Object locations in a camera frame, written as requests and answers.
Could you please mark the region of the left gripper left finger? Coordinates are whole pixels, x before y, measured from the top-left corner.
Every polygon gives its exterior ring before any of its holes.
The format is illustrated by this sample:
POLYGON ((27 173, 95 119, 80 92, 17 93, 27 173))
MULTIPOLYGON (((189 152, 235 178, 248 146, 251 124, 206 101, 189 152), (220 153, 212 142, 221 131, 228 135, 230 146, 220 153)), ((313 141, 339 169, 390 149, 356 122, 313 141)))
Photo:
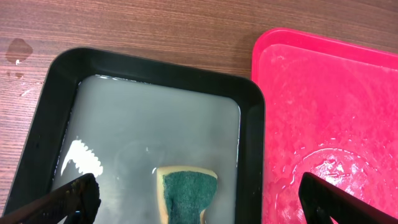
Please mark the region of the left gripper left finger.
POLYGON ((1 218, 1 224, 93 224, 101 204, 93 174, 84 174, 1 218))

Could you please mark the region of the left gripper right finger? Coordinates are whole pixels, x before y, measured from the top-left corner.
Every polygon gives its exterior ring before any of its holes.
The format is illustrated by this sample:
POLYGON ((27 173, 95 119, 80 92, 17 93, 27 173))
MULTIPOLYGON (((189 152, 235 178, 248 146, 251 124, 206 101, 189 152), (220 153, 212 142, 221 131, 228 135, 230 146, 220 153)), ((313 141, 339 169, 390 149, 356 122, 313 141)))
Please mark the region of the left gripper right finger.
POLYGON ((397 224, 396 218, 310 172, 303 174, 298 195, 308 224, 333 222, 397 224))

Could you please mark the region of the green yellow sponge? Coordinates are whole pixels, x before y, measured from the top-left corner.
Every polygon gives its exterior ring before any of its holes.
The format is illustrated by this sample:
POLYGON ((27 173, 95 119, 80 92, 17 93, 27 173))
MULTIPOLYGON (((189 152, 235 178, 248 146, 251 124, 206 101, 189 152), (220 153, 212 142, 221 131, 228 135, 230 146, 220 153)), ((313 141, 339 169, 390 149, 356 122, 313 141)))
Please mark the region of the green yellow sponge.
POLYGON ((192 166, 156 169, 157 202, 162 224, 204 224, 218 188, 212 170, 192 166))

